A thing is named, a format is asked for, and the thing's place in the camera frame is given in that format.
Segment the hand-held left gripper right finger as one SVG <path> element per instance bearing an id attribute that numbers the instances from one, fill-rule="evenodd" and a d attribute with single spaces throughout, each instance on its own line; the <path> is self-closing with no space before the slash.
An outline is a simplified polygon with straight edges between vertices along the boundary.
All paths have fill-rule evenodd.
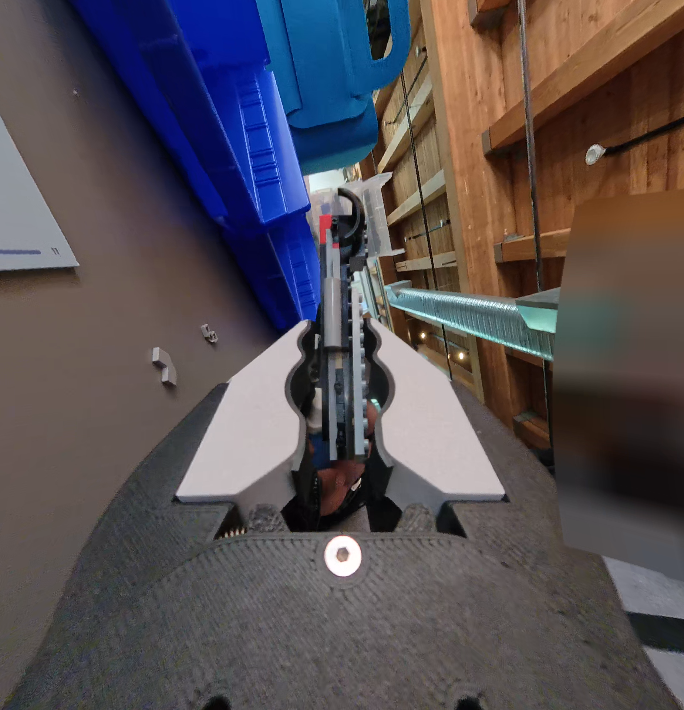
<path id="1" fill-rule="evenodd" d="M 451 381 L 376 320 L 367 320 L 370 397 L 381 407 L 367 473 L 399 509 L 496 502 L 505 489 Z"/>

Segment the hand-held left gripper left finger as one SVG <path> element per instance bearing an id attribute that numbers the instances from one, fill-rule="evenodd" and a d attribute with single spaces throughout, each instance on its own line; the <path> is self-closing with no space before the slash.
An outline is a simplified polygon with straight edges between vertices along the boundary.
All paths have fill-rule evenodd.
<path id="1" fill-rule="evenodd" d="M 306 423 L 292 379 L 305 363 L 303 338 L 312 329 L 311 321 L 299 322 L 227 382 L 177 501 L 284 508 L 293 499 Z"/>

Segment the long grey studded brick plate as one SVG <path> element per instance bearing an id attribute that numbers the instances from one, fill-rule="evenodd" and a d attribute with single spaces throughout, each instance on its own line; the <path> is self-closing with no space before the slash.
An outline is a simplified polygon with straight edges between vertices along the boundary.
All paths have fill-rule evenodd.
<path id="1" fill-rule="evenodd" d="M 347 458 L 362 461 L 368 456 L 367 358 L 364 348 L 364 308 L 360 294 L 348 290 L 348 383 L 347 383 Z"/>

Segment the black grey toy brick assembly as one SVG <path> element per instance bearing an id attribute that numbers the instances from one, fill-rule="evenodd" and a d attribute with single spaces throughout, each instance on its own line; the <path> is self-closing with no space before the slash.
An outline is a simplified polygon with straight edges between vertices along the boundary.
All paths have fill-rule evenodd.
<path id="1" fill-rule="evenodd" d="M 347 320 L 348 290 L 354 286 L 355 275 L 367 266 L 366 219 L 363 204 L 355 193 L 340 187 L 337 198 L 348 202 L 351 212 L 320 216 L 321 302 L 316 320 L 319 336 L 316 366 L 321 393 L 321 434 L 331 462 L 363 462 L 368 456 L 362 461 L 347 458 Z M 368 442 L 370 445 L 369 422 Z"/>

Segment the light blue instruction booklet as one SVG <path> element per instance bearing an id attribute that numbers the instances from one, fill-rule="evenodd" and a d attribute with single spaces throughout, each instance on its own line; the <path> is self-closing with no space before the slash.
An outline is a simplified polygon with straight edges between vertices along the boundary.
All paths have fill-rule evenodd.
<path id="1" fill-rule="evenodd" d="M 0 116 L 0 273 L 79 267 Z"/>

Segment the blue plastic storage bin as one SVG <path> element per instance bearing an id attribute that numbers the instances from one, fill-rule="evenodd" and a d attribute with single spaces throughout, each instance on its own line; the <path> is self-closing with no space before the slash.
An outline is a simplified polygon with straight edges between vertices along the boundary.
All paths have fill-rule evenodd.
<path id="1" fill-rule="evenodd" d="M 266 232 L 222 230 L 224 243 L 275 330 L 315 320 L 320 305 L 319 251 L 304 213 Z"/>
<path id="2" fill-rule="evenodd" d="M 310 201 L 255 1 L 71 1 L 204 210 L 232 231 Z"/>

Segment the grey corner brick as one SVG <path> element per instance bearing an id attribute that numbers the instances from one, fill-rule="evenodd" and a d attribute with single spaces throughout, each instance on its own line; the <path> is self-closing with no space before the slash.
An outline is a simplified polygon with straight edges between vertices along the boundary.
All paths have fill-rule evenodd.
<path id="1" fill-rule="evenodd" d="M 159 370 L 163 385 L 176 387 L 177 370 L 169 353 L 160 347 L 154 347 L 151 350 L 151 363 Z"/>

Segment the clear plastic container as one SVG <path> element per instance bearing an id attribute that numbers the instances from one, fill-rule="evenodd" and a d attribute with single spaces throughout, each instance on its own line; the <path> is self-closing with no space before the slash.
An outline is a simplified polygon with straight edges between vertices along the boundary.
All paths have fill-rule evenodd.
<path id="1" fill-rule="evenodd" d="M 391 173 L 381 173 L 367 180 L 357 180 L 343 185 L 355 193 L 364 207 L 366 219 L 367 257 L 398 256 L 405 248 L 392 248 L 387 215 L 384 208 L 382 188 L 390 182 Z"/>

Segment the person's grey shirt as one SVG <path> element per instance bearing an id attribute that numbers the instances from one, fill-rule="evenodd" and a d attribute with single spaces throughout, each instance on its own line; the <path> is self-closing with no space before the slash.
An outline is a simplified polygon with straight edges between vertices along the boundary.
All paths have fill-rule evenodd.
<path id="1" fill-rule="evenodd" d="M 684 709 L 684 581 L 605 557 L 630 626 Z"/>

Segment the teal plastic container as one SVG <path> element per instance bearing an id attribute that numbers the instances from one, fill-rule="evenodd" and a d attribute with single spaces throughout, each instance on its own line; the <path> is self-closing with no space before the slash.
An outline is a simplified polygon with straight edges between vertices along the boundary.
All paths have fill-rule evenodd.
<path id="1" fill-rule="evenodd" d="M 257 1 L 304 176 L 364 160 L 376 146 L 373 92 L 398 78 L 411 46 L 408 1 L 389 1 L 391 49 L 374 59 L 362 1 Z"/>

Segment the silver ventilation duct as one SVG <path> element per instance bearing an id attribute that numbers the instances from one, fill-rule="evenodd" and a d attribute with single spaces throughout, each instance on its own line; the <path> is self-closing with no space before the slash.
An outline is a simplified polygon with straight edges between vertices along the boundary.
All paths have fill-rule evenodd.
<path id="1" fill-rule="evenodd" d="M 552 362 L 556 310 L 517 305 L 508 297 L 416 289 L 408 280 L 385 287 L 390 306 L 421 320 Z"/>

